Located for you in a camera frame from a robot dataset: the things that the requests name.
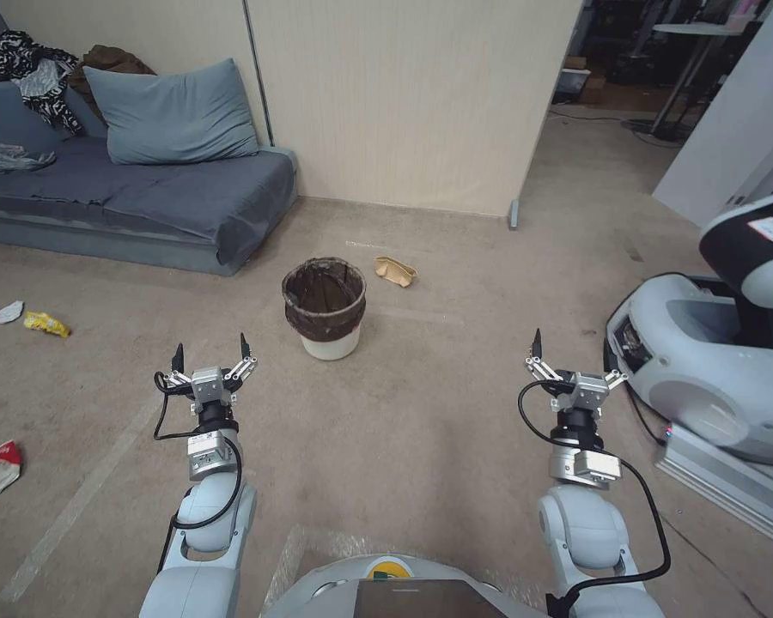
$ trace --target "trash can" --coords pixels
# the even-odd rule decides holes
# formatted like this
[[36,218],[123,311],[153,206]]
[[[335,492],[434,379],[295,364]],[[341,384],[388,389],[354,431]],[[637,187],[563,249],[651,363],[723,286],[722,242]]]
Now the trash can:
[[314,257],[283,278],[286,321],[306,351],[336,361],[358,345],[367,307],[363,273],[339,257]]

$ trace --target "white wall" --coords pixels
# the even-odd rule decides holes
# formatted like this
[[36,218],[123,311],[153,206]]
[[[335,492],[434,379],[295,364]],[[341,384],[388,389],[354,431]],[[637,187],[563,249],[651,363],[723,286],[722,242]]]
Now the white wall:
[[[504,215],[581,0],[249,0],[276,145],[302,195]],[[10,27],[157,72],[231,56],[265,139],[240,0],[0,0]]]
[[772,169],[773,9],[653,197],[701,227]]
[[10,28],[78,58],[92,45],[122,47],[157,73],[202,69],[234,58],[266,143],[266,125],[240,0],[0,0]]

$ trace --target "brown blanket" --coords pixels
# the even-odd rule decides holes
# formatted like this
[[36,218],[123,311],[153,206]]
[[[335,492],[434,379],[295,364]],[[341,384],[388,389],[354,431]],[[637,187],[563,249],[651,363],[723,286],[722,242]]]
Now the brown blanket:
[[100,120],[103,120],[103,124],[106,123],[106,120],[94,101],[92,89],[89,87],[86,75],[83,73],[84,66],[91,67],[92,69],[110,70],[115,73],[155,74],[140,58],[119,47],[95,45],[88,54],[83,54],[83,61],[69,74],[69,85],[80,93],[88,103],[88,106],[92,108],[92,112]]

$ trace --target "yellow snack wrapper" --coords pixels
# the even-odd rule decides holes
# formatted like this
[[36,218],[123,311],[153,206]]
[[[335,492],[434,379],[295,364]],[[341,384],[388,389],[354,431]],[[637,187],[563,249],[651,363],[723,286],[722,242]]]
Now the yellow snack wrapper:
[[43,312],[26,312],[23,326],[31,330],[43,330],[53,335],[60,335],[63,339],[71,334],[71,330],[63,322]]

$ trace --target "white bucket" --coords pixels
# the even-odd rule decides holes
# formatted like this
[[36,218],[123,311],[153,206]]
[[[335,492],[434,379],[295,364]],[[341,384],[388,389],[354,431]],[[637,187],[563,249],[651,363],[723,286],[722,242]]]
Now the white bucket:
[[356,326],[349,335],[342,336],[333,342],[314,342],[301,335],[303,348],[321,361],[337,361],[352,354],[361,337],[361,325]]

